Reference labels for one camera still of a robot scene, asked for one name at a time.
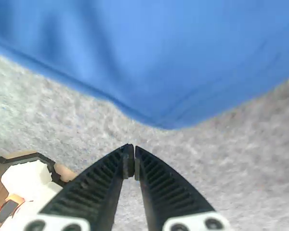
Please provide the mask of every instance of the blue fabric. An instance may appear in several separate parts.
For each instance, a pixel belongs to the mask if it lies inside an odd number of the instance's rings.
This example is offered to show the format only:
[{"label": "blue fabric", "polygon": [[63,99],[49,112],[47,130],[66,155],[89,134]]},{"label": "blue fabric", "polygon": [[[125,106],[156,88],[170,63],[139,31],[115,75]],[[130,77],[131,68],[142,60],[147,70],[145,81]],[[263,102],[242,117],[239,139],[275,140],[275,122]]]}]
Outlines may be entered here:
[{"label": "blue fabric", "polygon": [[289,0],[0,0],[0,53],[182,128],[289,78]]}]

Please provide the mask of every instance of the gray carpet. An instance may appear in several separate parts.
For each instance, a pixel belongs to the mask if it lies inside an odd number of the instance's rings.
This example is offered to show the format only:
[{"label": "gray carpet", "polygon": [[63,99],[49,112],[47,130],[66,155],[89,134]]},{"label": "gray carpet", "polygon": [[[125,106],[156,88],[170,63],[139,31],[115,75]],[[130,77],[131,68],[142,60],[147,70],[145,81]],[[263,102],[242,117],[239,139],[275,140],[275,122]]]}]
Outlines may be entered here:
[{"label": "gray carpet", "polygon": [[[178,170],[237,231],[289,231],[289,81],[194,128],[163,131],[0,58],[0,155],[35,149],[81,172],[128,142]],[[113,230],[147,230],[133,180]]]}]

